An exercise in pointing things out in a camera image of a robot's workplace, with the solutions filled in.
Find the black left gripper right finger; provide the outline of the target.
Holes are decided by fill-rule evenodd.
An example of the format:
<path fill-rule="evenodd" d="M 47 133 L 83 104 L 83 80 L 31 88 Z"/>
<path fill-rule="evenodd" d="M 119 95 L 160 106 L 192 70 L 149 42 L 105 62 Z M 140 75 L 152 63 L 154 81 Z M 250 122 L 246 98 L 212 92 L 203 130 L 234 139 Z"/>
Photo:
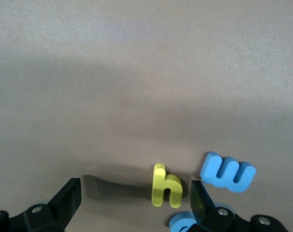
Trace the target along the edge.
<path fill-rule="evenodd" d="M 202 182 L 191 182 L 190 205 L 196 224 L 190 232 L 287 232 L 286 227 L 276 218 L 254 215 L 246 221 L 226 207 L 215 206 Z"/>

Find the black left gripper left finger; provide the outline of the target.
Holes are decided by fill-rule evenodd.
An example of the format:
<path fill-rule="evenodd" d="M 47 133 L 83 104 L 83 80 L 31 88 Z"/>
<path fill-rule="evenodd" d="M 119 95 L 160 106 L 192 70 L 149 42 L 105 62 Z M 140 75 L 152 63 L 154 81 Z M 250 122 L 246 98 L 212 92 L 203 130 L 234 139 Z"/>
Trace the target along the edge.
<path fill-rule="evenodd" d="M 0 210 L 0 232 L 63 232 L 81 204 L 81 179 L 71 178 L 47 203 L 15 217 Z"/>

